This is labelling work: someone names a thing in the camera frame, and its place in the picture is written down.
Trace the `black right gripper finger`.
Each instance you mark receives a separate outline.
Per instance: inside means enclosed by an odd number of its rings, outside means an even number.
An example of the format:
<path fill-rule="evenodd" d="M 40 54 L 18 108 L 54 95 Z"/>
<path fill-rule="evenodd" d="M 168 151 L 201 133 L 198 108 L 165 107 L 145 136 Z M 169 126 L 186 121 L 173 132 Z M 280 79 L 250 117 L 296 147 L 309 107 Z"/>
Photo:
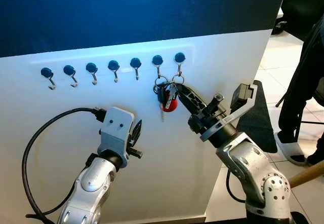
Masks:
<path fill-rule="evenodd" d="M 189 86 L 176 84 L 177 99 L 192 115 L 199 115 L 206 108 L 206 104 L 199 95 Z"/>
<path fill-rule="evenodd" d="M 196 134 L 204 134 L 209 129 L 209 118 L 190 115 L 190 118 L 188 118 L 188 126 Z"/>

